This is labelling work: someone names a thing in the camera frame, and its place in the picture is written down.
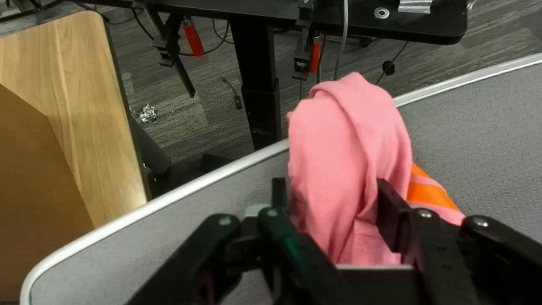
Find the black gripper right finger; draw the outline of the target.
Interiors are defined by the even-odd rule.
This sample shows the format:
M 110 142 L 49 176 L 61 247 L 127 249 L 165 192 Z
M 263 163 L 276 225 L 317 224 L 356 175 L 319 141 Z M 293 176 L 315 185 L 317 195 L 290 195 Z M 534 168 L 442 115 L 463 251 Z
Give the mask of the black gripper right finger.
M 393 253 L 403 253 L 410 239 L 410 207 L 386 181 L 378 181 L 378 231 Z

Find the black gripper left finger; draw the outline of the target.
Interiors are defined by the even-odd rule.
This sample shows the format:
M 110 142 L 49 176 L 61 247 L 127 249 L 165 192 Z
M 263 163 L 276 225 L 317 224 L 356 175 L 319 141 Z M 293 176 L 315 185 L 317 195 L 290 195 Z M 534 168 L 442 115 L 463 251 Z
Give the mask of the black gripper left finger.
M 271 205 L 281 214 L 288 212 L 288 192 L 285 178 L 271 180 Z

